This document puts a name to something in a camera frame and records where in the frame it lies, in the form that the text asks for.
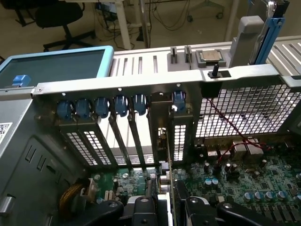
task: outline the mesh grille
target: mesh grille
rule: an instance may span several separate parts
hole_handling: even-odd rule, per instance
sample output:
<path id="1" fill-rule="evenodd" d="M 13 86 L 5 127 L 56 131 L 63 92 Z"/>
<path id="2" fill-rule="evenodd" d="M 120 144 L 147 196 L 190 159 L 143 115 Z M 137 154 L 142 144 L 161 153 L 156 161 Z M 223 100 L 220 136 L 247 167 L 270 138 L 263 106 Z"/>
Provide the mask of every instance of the mesh grille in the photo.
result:
<path id="1" fill-rule="evenodd" d="M 174 127 L 174 161 L 183 160 L 186 125 Z"/>
<path id="2" fill-rule="evenodd" d="M 90 166 L 97 165 L 95 159 L 92 157 L 77 133 L 67 133 L 67 136 Z"/>
<path id="3" fill-rule="evenodd" d="M 222 89 L 214 105 L 244 135 L 275 133 L 300 101 L 286 85 Z M 202 100 L 196 137 L 237 135 L 209 101 Z"/>
<path id="4" fill-rule="evenodd" d="M 85 131 L 84 133 L 85 133 L 87 139 L 89 140 L 90 144 L 94 148 L 96 154 L 98 155 L 100 160 L 103 162 L 103 164 L 111 165 L 111 162 L 110 162 L 108 156 L 104 152 L 103 147 L 100 144 L 100 142 L 99 142 L 97 136 L 94 134 L 94 132 L 93 131 Z"/>

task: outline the screw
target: screw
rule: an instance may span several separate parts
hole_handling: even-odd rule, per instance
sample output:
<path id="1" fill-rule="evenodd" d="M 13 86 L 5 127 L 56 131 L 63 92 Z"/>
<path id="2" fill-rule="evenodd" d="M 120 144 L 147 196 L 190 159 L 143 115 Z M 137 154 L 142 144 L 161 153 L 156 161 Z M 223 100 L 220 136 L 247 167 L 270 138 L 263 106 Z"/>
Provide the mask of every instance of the screw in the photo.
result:
<path id="1" fill-rule="evenodd" d="M 196 198 L 191 198 L 190 201 L 191 201 L 192 203 L 197 203 L 197 202 L 198 202 L 198 199 L 196 199 Z"/>
<path id="2" fill-rule="evenodd" d="M 109 206 L 110 206 L 110 207 L 116 207 L 116 206 L 118 206 L 118 205 L 117 205 L 117 203 L 114 203 L 114 202 L 113 202 L 113 203 L 111 203 Z"/>
<path id="3" fill-rule="evenodd" d="M 223 206 L 227 209 L 231 209 L 232 205 L 230 203 L 224 203 Z"/>

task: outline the label sticker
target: label sticker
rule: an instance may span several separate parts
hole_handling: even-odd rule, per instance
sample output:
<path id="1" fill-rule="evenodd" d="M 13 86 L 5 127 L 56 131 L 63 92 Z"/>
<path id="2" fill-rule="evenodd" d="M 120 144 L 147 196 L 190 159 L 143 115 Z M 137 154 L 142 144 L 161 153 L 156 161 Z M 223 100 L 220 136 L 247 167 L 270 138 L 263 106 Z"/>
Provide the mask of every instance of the label sticker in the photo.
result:
<path id="1" fill-rule="evenodd" d="M 8 130 L 12 124 L 12 122 L 0 123 L 0 144 L 4 139 L 5 135 L 8 133 Z"/>

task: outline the electrical cable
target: electrical cable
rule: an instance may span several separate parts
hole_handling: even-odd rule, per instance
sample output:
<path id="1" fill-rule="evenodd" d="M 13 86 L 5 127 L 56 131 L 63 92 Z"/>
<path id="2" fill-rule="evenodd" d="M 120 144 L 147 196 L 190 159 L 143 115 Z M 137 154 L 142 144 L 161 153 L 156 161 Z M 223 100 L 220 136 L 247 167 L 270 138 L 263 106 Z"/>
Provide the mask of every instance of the electrical cable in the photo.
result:
<path id="1" fill-rule="evenodd" d="M 221 161 L 222 161 L 222 157 L 227 153 L 227 152 L 229 152 L 230 150 L 232 150 L 232 148 L 234 148 L 236 145 L 253 145 L 253 146 L 255 146 L 255 147 L 258 147 L 258 148 L 260 148 L 260 149 L 266 149 L 266 150 L 269 150 L 270 149 L 270 147 L 267 147 L 267 144 L 266 143 L 254 143 L 254 142 L 251 142 L 247 137 L 245 137 L 237 128 L 236 128 L 236 126 L 227 118 L 227 117 L 225 117 L 225 115 L 223 114 L 223 113 L 221 113 L 220 112 L 220 110 L 218 110 L 218 108 L 214 105 L 214 103 L 213 103 L 213 99 L 211 99 L 211 100 L 209 100 L 209 99 L 207 99 L 207 101 L 210 103 L 210 105 L 211 105 L 211 107 L 213 107 L 214 108 L 214 110 L 220 115 L 220 117 L 222 118 L 222 119 L 224 119 L 227 123 L 229 123 L 230 124 L 230 126 L 239 134 L 239 136 L 241 136 L 242 137 L 242 139 L 243 139 L 243 143 L 239 143 L 239 144 L 234 144 L 234 145 L 231 145 L 231 147 L 226 151 L 226 152 L 224 152 L 221 156 L 220 156 L 220 158 L 219 158 L 219 160 L 218 160 L 218 163 L 220 163 Z"/>
<path id="2" fill-rule="evenodd" d="M 156 17 L 156 15 L 155 15 L 154 12 L 153 12 L 153 15 L 154 15 L 155 19 L 158 20 L 158 21 L 159 21 L 159 22 L 160 22 L 167 30 L 173 32 L 173 31 L 179 30 L 180 28 L 182 28 L 182 27 L 184 26 L 184 24 L 185 24 L 185 22 L 186 22 L 186 17 L 187 17 L 187 15 L 188 15 L 189 6 L 190 6 L 190 0 L 187 0 L 187 1 L 185 2 L 185 5 L 184 5 L 184 7 L 183 7 L 183 10 L 182 10 L 182 12 L 181 12 L 181 14 L 180 14 L 178 20 L 177 20 L 172 26 L 168 26 L 168 25 L 166 25 L 166 24 L 163 22 L 163 20 L 162 20 L 160 14 L 159 14 L 158 9 L 157 9 L 157 15 L 158 15 L 159 18 Z M 183 15 L 183 13 L 184 13 L 184 11 L 185 11 L 185 8 L 186 8 L 186 13 L 185 13 L 185 18 L 184 18 L 182 24 L 181 24 L 179 27 L 175 28 L 175 29 L 171 29 L 172 27 L 176 26 L 176 25 L 179 23 L 180 19 L 182 18 L 182 15 Z"/>

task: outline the blue retention clip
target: blue retention clip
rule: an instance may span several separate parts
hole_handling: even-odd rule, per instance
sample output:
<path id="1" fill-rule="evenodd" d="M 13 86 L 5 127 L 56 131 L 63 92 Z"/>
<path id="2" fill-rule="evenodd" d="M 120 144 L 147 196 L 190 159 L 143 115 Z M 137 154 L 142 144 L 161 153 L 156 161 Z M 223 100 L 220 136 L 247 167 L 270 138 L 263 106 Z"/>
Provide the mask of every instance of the blue retention clip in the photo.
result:
<path id="1" fill-rule="evenodd" d="M 125 96 L 117 96 L 114 98 L 115 111 L 121 117 L 127 115 L 127 98 Z"/>
<path id="2" fill-rule="evenodd" d="M 68 100 L 62 100 L 57 104 L 56 112 L 60 119 L 70 121 L 73 111 L 72 103 Z"/>
<path id="3" fill-rule="evenodd" d="M 24 74 L 24 75 L 17 75 L 13 79 L 13 86 L 18 86 L 18 87 L 26 87 L 30 83 L 31 78 Z"/>
<path id="4" fill-rule="evenodd" d="M 146 113 L 146 98 L 143 94 L 137 94 L 133 97 L 134 110 L 139 113 L 139 115 L 144 115 Z"/>
<path id="5" fill-rule="evenodd" d="M 108 99 L 104 97 L 97 98 L 95 101 L 95 112 L 102 119 L 105 119 L 109 115 Z"/>
<path id="6" fill-rule="evenodd" d="M 271 18 L 269 20 L 269 29 L 265 39 L 262 42 L 261 48 L 259 50 L 257 59 L 255 61 L 256 65 L 265 64 L 269 53 L 278 37 L 280 30 L 285 22 L 285 18 Z"/>
<path id="7" fill-rule="evenodd" d="M 173 92 L 173 105 L 177 107 L 177 112 L 185 112 L 185 93 L 182 91 Z"/>
<path id="8" fill-rule="evenodd" d="M 80 99 L 76 102 L 76 114 L 81 119 L 87 119 L 90 117 L 90 103 L 87 99 Z"/>

